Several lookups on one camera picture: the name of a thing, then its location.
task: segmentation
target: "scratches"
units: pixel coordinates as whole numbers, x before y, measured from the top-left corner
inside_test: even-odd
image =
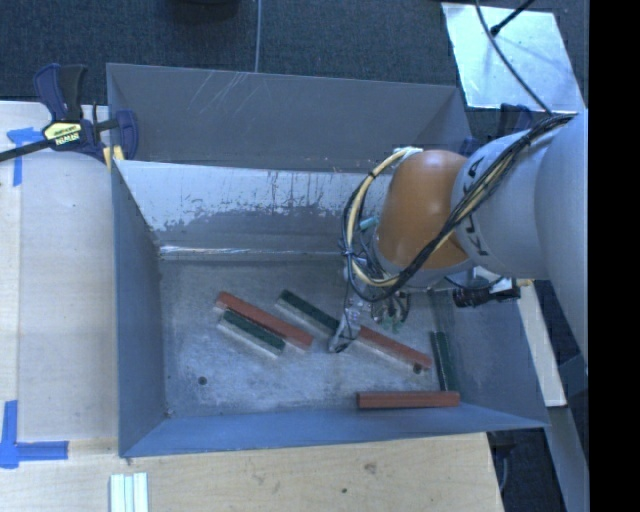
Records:
[[[271,95],[271,88],[269,87],[269,81],[266,78],[264,78],[262,80],[262,85],[267,90],[267,96],[269,96],[269,103],[273,105],[273,96]]]
[[[234,112],[234,114],[233,114],[233,115],[235,116],[238,112],[240,112],[240,111],[242,110],[242,108],[246,105],[246,103],[247,103],[247,102],[248,102],[248,101],[249,101],[249,100],[254,96],[254,94],[255,94],[255,93],[257,93],[257,92],[258,92],[258,89],[254,89],[254,91],[253,91],[251,94],[249,94],[249,96],[247,96],[247,97],[243,100],[243,102],[242,102],[242,103],[240,103],[240,105],[238,106],[238,108],[236,109],[236,111]]]
[[[232,89],[240,85],[242,82],[246,80],[247,76],[242,73],[238,73],[235,75],[227,85],[225,85],[222,89],[218,91],[218,93],[205,105],[205,107],[200,110],[200,114],[203,114],[207,110],[209,110],[214,104],[221,105],[226,100],[227,96],[231,92]]]
[[[200,93],[202,92],[202,90],[205,88],[205,86],[207,85],[207,83],[209,82],[209,80],[211,80],[211,77],[213,76],[213,74],[215,73],[215,71],[211,71],[208,75],[207,78],[204,79],[204,81],[202,82],[202,85],[200,85],[200,87],[198,88],[198,90],[196,91],[196,93],[191,97],[191,101],[189,102],[189,105],[187,106],[187,111],[191,110],[191,106],[193,105],[193,102],[196,101],[196,98],[198,96],[200,96]]]

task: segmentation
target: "wire bundle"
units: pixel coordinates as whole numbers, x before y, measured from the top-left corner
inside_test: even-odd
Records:
[[[388,299],[399,291],[422,268],[429,257],[444,244],[454,233],[455,228],[467,217],[474,213],[493,194],[502,180],[513,169],[517,157],[534,141],[546,133],[569,122],[574,114],[560,114],[547,117],[534,125],[525,135],[519,137],[509,145],[487,167],[486,171],[475,181],[460,202],[452,209],[438,235],[431,240],[416,255],[411,263],[396,275],[386,274],[383,277],[374,277],[368,273],[366,266],[362,265],[354,251],[354,235],[359,230],[364,201],[367,190],[373,181],[391,164],[403,157],[413,148],[403,148],[386,158],[373,171],[371,171],[362,183],[356,188],[347,201],[343,211],[342,242],[343,255],[347,259],[347,273],[349,282],[354,291],[367,302],[378,302]],[[366,285],[361,289],[356,282],[356,277]]]

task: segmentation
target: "blue tape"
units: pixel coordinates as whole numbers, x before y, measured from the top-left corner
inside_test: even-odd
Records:
[[[32,142],[39,142],[44,139],[42,133],[33,128],[20,128],[18,130],[10,130],[7,132],[7,137],[11,139],[16,147],[20,147],[24,144],[30,144]],[[13,164],[13,186],[17,187],[22,183],[22,157],[19,156],[15,159]]]
[[[18,401],[5,402],[0,440],[0,468],[16,469],[20,462],[66,460],[69,441],[18,443]]]

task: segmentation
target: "yellow clamp label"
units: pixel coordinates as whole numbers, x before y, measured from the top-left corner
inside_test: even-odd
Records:
[[[82,126],[78,123],[54,123],[44,129],[45,139],[53,140],[56,146],[80,140]]]

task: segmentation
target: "blue clamp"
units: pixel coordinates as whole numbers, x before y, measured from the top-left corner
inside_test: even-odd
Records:
[[[119,110],[115,119],[98,123],[96,106],[93,123],[84,119],[80,92],[87,68],[82,65],[49,64],[33,79],[40,102],[51,113],[51,124],[42,130],[48,147],[56,151],[75,151],[92,156],[102,163],[105,144],[100,132],[119,129],[119,144],[125,158],[134,157],[138,148],[138,128],[131,110]]]
[[[0,468],[16,469],[20,462],[34,460],[66,460],[68,441],[40,443],[17,442],[18,401],[5,402],[0,440]]]

